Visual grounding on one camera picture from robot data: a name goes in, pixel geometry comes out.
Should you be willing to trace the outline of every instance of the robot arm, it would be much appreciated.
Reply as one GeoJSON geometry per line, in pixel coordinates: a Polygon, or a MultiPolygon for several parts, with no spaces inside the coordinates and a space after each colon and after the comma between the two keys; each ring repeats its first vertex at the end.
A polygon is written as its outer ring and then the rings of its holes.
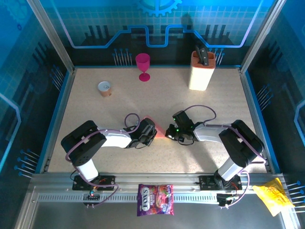
{"type": "MultiPolygon", "coordinates": [[[[131,126],[124,128],[121,132],[109,130],[103,134],[93,135],[69,155],[72,164],[77,167],[86,180],[94,180],[99,173],[92,157],[101,147],[136,148],[139,143],[149,146],[157,134],[154,122],[148,118],[142,120],[139,127],[132,131],[134,128],[135,126],[131,126]]],[[[65,136],[61,145],[68,153],[82,139],[98,130],[99,128],[93,121],[87,121],[65,136]]]]}
{"type": "Polygon", "coordinates": [[[253,149],[261,153],[264,149],[262,141],[241,120],[236,120],[231,126],[205,125],[202,122],[194,124],[185,111],[173,115],[175,125],[170,124],[165,136],[181,145],[192,145],[199,141],[220,142],[226,148],[229,158],[215,171],[214,177],[205,177],[201,180],[203,189],[226,189],[230,181],[236,179],[237,174],[246,168],[256,157],[253,149]]]}

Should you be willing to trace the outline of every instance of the speckled table surface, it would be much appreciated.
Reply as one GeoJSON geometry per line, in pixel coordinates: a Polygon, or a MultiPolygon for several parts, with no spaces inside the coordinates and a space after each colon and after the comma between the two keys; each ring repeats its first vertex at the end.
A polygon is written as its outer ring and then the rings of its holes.
{"type": "MultiPolygon", "coordinates": [[[[194,104],[204,104],[217,112],[211,124],[243,120],[253,123],[237,69],[216,69],[204,92],[188,89],[189,68],[151,68],[148,82],[138,79],[136,68],[78,69],[61,123],[49,172],[72,172],[65,161],[61,140],[75,128],[93,120],[97,126],[122,129],[128,113],[152,117],[163,129],[173,123],[172,115],[194,104]],[[112,95],[101,97],[97,85],[112,84],[112,95]]],[[[187,111],[194,121],[213,117],[211,111],[196,107],[187,111]]],[[[134,125],[135,117],[127,124],[134,125]]],[[[143,149],[101,148],[92,158],[100,172],[110,173],[213,173],[228,158],[224,146],[196,142],[181,146],[167,138],[155,139],[143,149]]],[[[250,165],[248,171],[265,173],[264,165],[250,165]]]]}

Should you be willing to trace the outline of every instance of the pink wine glass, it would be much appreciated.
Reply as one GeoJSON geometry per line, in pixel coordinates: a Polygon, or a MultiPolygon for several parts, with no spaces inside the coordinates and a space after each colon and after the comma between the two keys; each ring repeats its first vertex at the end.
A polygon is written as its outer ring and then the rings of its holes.
{"type": "Polygon", "coordinates": [[[146,53],[140,53],[135,57],[137,67],[143,73],[140,74],[139,79],[143,82],[149,81],[151,76],[148,73],[145,73],[149,69],[151,57],[146,53]]]}

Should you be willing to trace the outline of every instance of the paper cup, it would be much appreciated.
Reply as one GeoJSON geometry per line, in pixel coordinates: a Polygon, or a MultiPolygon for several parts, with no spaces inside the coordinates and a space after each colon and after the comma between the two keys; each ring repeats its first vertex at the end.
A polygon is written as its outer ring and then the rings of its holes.
{"type": "Polygon", "coordinates": [[[111,95],[111,87],[108,81],[100,82],[97,88],[103,97],[108,97],[111,95]]]}

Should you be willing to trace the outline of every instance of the yellow bag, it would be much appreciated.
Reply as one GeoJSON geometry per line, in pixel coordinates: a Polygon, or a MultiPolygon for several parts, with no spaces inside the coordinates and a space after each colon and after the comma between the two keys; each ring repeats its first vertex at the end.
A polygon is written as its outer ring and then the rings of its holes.
{"type": "Polygon", "coordinates": [[[272,216],[276,216],[284,208],[294,208],[286,196],[279,178],[276,178],[263,186],[253,186],[254,192],[265,203],[272,216]]]}

